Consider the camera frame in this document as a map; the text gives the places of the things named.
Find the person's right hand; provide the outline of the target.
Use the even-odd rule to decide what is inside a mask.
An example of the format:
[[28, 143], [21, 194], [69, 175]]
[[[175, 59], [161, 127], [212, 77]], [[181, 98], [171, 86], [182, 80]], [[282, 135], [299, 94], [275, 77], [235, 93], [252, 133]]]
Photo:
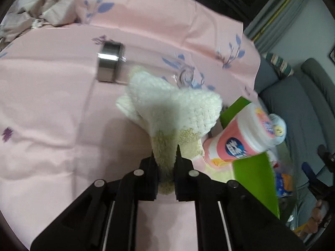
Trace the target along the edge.
[[318, 226], [323, 221], [326, 212], [328, 204], [324, 203], [323, 200], [318, 200], [316, 202], [315, 208], [311, 212], [311, 216], [306, 222], [302, 233], [300, 235], [300, 238], [303, 240], [305, 239], [309, 234], [315, 234], [318, 231]]

